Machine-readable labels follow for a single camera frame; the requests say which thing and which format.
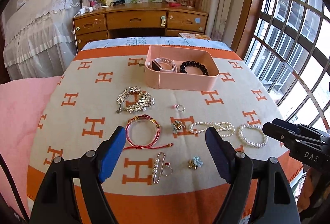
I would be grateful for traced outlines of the pink jewelry tray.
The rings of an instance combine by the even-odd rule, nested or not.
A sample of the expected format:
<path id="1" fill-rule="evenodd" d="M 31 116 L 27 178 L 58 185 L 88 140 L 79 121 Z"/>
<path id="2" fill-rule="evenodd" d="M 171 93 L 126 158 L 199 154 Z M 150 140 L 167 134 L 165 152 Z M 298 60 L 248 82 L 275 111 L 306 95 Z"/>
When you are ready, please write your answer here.
<path id="1" fill-rule="evenodd" d="M 174 60 L 177 72 L 152 70 L 155 58 Z M 219 69 L 211 54 L 184 47 L 150 45 L 145 60 L 145 82 L 154 89 L 209 91 L 215 85 Z"/>

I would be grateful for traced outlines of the pink smart watch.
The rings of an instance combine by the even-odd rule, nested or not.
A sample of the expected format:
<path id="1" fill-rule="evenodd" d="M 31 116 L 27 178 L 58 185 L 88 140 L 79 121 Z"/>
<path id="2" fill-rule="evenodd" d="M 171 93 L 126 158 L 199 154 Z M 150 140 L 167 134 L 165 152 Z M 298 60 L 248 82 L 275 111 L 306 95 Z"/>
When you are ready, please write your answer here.
<path id="1" fill-rule="evenodd" d="M 174 60 L 165 57 L 155 58 L 151 63 L 151 67 L 152 70 L 158 72 L 177 72 Z"/>

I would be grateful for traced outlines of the blue flower brooch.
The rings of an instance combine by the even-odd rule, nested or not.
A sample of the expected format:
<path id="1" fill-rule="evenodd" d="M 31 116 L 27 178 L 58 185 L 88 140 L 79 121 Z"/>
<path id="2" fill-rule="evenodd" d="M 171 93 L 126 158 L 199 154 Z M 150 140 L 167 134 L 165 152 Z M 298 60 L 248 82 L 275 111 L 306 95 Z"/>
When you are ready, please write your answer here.
<path id="1" fill-rule="evenodd" d="M 203 161 L 199 156 L 193 156 L 192 159 L 188 161 L 188 168 L 197 170 L 198 168 L 203 166 Z"/>

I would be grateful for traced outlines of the pearl safety pin brooch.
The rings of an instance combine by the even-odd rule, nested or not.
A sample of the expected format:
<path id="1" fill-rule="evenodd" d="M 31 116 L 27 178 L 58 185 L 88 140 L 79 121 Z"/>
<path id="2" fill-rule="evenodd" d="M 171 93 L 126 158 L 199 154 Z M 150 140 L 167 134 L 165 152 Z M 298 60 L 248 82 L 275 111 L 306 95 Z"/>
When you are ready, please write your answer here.
<path id="1" fill-rule="evenodd" d="M 166 154 L 164 152 L 160 152 L 154 159 L 152 166 L 152 183 L 154 185 L 159 183 L 160 176 L 162 175 L 162 170 L 165 164 L 165 158 Z"/>

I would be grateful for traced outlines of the window with metal bars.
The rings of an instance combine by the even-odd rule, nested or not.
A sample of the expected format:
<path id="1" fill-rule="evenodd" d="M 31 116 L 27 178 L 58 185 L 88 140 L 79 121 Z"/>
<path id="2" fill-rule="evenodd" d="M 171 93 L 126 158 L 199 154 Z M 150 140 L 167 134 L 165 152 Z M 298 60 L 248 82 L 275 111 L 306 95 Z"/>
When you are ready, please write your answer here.
<path id="1" fill-rule="evenodd" d="M 329 131 L 329 10 L 323 0 L 251 0 L 236 51 L 284 120 Z"/>

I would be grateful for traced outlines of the orange beige H-pattern blanket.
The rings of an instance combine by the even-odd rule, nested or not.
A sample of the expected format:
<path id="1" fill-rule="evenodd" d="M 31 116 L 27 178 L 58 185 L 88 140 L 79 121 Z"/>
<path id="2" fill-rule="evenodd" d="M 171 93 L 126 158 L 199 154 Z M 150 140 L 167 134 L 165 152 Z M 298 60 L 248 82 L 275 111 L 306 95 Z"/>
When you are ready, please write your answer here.
<path id="1" fill-rule="evenodd" d="M 153 89 L 145 83 L 149 47 L 123 46 L 82 51 L 69 65 L 42 113 L 27 170 L 27 200 L 32 206 L 56 157 L 80 158 L 98 148 L 119 126 L 129 130 L 126 148 L 102 188 L 119 223 L 212 223 L 229 188 L 205 143 L 208 123 L 242 127 L 225 139 L 252 159 L 279 160 L 288 181 L 302 164 L 284 145 L 265 140 L 261 127 L 280 112 L 261 82 L 235 53 L 208 49 L 219 76 L 209 91 Z M 178 134 L 172 123 L 185 127 Z M 158 153 L 166 154 L 159 183 L 152 183 Z M 199 156 L 203 166 L 188 168 Z"/>

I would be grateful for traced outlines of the gold flower brooch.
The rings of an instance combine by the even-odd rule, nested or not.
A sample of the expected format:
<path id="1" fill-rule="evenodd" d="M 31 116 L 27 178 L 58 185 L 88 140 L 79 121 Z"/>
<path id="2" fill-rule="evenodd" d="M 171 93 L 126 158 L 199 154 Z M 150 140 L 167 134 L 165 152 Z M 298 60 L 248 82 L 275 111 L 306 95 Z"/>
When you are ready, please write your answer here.
<path id="1" fill-rule="evenodd" d="M 174 134 L 178 134 L 182 129 L 184 129 L 184 127 L 185 125 L 181 121 L 175 120 L 172 123 L 172 131 Z"/>

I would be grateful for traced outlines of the blue tree-print bedsheet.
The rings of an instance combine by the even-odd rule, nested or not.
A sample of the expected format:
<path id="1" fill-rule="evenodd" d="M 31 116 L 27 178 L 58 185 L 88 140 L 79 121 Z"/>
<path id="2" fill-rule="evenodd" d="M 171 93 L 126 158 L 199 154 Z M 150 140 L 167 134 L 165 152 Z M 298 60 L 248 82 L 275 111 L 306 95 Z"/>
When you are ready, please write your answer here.
<path id="1" fill-rule="evenodd" d="M 99 49 L 117 46 L 137 46 L 137 45 L 174 45 L 174 46 L 194 46 L 209 49 L 220 49 L 231 51 L 225 43 L 219 41 L 209 41 L 204 39 L 183 38 L 183 37 L 129 37 L 104 39 L 88 42 L 82 50 Z"/>

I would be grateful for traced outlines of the food cover magazine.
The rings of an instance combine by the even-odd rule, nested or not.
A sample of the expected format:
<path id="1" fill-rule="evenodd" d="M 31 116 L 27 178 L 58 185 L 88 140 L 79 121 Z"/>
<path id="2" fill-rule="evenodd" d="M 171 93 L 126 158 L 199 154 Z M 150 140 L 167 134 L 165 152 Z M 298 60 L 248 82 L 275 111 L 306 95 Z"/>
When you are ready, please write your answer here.
<path id="1" fill-rule="evenodd" d="M 179 33 L 178 35 L 182 38 L 194 38 L 194 39 L 212 41 L 212 39 L 209 36 L 199 33 Z"/>

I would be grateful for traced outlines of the white lace covered piano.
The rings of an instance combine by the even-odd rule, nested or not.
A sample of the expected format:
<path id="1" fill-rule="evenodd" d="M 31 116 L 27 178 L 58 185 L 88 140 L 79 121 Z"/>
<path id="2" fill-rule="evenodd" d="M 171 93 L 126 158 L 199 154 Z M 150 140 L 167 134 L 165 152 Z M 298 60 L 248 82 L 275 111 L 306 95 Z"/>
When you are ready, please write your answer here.
<path id="1" fill-rule="evenodd" d="M 5 26 L 3 60 L 11 80 L 59 76 L 76 55 L 73 17 L 81 0 L 29 0 Z"/>

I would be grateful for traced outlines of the white power adapter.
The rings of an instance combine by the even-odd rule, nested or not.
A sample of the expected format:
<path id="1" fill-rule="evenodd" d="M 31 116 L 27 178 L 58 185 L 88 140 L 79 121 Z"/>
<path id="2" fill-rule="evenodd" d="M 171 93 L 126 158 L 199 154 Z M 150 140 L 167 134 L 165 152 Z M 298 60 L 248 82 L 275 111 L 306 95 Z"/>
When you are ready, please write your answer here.
<path id="1" fill-rule="evenodd" d="M 79 14 L 80 15 L 83 15 L 83 14 L 86 14 L 86 13 L 91 13 L 93 12 L 93 8 L 90 7 L 90 6 L 83 6 L 80 10 L 79 10 Z"/>

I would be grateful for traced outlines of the red box on desk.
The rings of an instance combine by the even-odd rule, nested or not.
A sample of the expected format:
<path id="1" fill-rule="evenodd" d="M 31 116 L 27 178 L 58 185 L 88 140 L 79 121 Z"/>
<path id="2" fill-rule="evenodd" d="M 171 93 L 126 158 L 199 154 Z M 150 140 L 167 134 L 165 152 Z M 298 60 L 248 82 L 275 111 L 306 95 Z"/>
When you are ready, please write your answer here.
<path id="1" fill-rule="evenodd" d="M 179 7 L 181 7 L 181 4 L 178 3 L 178 2 L 170 2 L 168 5 L 169 5 L 169 7 L 172 7 L 172 8 L 179 8 Z"/>

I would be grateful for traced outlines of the wooden desk with drawers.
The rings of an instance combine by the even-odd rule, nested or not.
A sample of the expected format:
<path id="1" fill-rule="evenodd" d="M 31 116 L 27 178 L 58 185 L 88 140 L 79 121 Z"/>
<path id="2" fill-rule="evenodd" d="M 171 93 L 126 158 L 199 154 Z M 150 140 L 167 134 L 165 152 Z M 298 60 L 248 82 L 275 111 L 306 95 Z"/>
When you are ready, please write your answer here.
<path id="1" fill-rule="evenodd" d="M 128 37 L 178 37 L 204 34 L 208 14 L 162 3 L 120 4 L 78 15 L 74 30 L 78 50 L 88 42 Z"/>

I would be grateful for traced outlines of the black flashlight on desk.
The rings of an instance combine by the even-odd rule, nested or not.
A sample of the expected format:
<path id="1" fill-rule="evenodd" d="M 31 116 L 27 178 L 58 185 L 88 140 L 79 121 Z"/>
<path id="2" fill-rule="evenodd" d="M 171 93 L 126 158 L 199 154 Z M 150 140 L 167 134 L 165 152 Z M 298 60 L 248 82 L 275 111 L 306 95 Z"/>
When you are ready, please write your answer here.
<path id="1" fill-rule="evenodd" d="M 122 5 L 125 4 L 125 0 L 113 1 L 110 3 L 110 6 Z"/>

